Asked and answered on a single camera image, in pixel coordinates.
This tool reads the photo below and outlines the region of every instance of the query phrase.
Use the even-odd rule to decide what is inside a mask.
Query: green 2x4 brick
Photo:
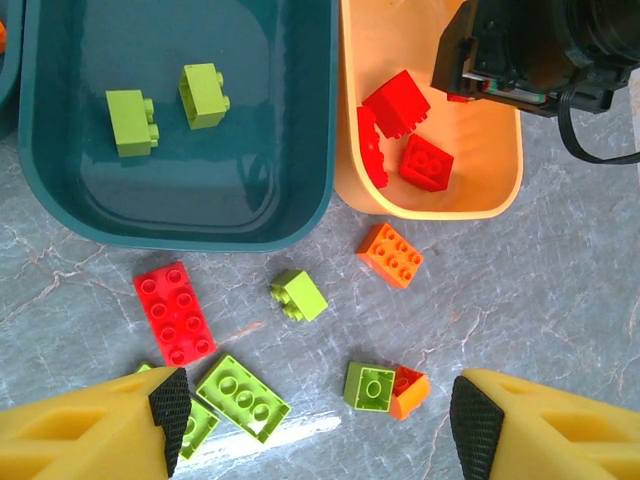
[[[260,443],[265,443],[291,407],[231,355],[222,357],[196,392]]]
[[[351,362],[344,387],[344,401],[356,410],[388,412],[395,370]]]

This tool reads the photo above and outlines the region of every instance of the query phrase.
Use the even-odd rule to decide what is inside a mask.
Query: orange lego brick
[[[407,288],[423,260],[387,223],[375,225],[369,231],[356,255],[394,288]]]
[[[430,392],[429,379],[424,373],[398,367],[389,415],[396,420],[406,420],[412,411],[422,405]]]
[[[0,54],[3,54],[7,49],[7,29],[4,28],[4,23],[0,21]]]

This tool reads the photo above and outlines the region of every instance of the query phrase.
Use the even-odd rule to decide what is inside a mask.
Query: red 2x2 brick
[[[431,109],[406,70],[385,83],[362,104],[371,109],[378,127],[387,138],[401,138],[413,133],[416,126],[426,120]]]
[[[410,184],[428,192],[449,188],[453,157],[418,135],[409,144],[400,164],[400,176]]]
[[[181,367],[216,351],[182,262],[133,279],[165,362]]]

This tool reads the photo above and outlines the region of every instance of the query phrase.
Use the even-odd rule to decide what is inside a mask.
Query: orange 2x3 brick
[[[369,231],[356,255],[395,288],[407,288],[423,261],[422,255],[387,223]]]

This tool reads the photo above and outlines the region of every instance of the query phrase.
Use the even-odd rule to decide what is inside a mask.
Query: red 2x4 brick
[[[216,351],[182,262],[133,279],[165,362],[180,367]]]

